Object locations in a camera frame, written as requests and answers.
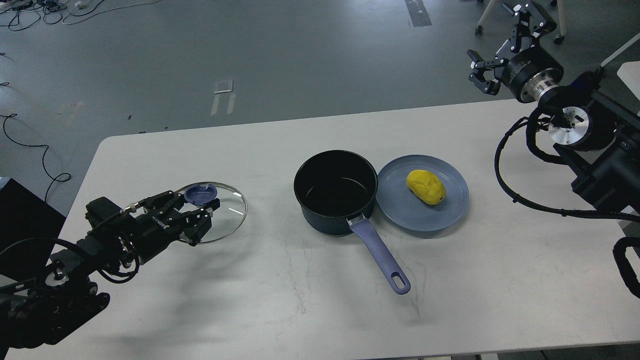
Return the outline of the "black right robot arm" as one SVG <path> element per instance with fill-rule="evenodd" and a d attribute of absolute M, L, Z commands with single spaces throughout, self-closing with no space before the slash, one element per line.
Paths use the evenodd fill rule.
<path fill-rule="evenodd" d="M 639 222 L 639 116 L 601 91 L 601 68 L 585 71 L 562 85 L 564 68 L 540 43 L 557 25 L 546 9 L 527 0 L 503 3 L 512 18 L 509 37 L 489 59 L 467 50 L 468 79 L 483 94 L 495 96 L 507 88 L 522 104 L 535 104 L 530 115 L 517 120 L 503 135 L 494 153 L 494 174 L 512 202 L 540 212 L 581 219 Z M 519 129 L 525 145 L 541 161 L 569 167 L 573 193 L 591 210 L 553 208 L 518 194 L 500 169 L 503 149 Z"/>

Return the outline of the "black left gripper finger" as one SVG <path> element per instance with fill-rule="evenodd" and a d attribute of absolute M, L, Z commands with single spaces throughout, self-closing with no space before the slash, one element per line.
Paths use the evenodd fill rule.
<path fill-rule="evenodd" d="M 217 241 L 212 235 L 213 214 L 220 208 L 220 203 L 220 199 L 215 198 L 196 209 L 181 212 L 177 217 L 177 225 L 180 228 L 178 241 L 190 246 Z"/>
<path fill-rule="evenodd" d="M 170 215 L 180 212 L 185 203 L 182 193 L 168 190 L 136 202 L 135 210 L 142 210 L 145 214 Z"/>

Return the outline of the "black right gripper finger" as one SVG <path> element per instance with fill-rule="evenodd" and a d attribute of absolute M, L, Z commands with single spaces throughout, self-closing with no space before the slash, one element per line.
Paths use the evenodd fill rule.
<path fill-rule="evenodd" d="M 502 53 L 518 54 L 538 47 L 540 38 L 558 27 L 548 11 L 535 1 L 503 2 L 502 7 L 512 18 L 510 35 L 502 45 Z"/>
<path fill-rule="evenodd" d="M 509 61 L 505 58 L 494 58 L 493 60 L 487 61 L 483 59 L 477 51 L 472 49 L 467 50 L 467 55 L 471 59 L 471 73 L 468 76 L 470 82 L 472 82 L 483 94 L 492 96 L 498 95 L 502 85 L 502 80 L 499 78 L 488 79 L 485 76 L 485 73 L 505 68 Z"/>

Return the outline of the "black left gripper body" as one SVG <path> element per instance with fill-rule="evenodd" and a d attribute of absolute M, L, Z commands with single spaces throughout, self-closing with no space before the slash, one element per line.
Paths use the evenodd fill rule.
<path fill-rule="evenodd" d="M 166 217 L 153 213 L 141 214 L 134 217 L 134 227 L 131 230 L 131 244 L 142 264 L 168 248 L 169 244 L 178 241 L 192 221 L 180 216 Z"/>

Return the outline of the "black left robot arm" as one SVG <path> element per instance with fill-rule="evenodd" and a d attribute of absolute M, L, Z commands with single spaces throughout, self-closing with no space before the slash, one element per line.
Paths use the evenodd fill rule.
<path fill-rule="evenodd" d="M 124 208 L 100 197 L 86 206 L 91 229 L 75 243 L 25 239 L 26 244 L 48 243 L 62 250 L 32 278 L 1 287 L 2 350 L 55 345 L 105 310 L 110 295 L 98 290 L 90 279 L 93 273 L 124 284 L 169 244 L 201 243 L 221 201 L 214 194 L 207 202 L 197 200 L 196 209 L 182 211 L 187 202 L 185 194 L 171 190 Z"/>

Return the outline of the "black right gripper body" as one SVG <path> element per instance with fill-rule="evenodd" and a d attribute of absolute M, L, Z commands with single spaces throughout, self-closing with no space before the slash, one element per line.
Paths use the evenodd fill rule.
<path fill-rule="evenodd" d="M 563 66 L 546 50 L 530 47 L 509 59 L 502 71 L 502 83 L 519 102 L 528 104 L 558 86 L 564 74 Z"/>

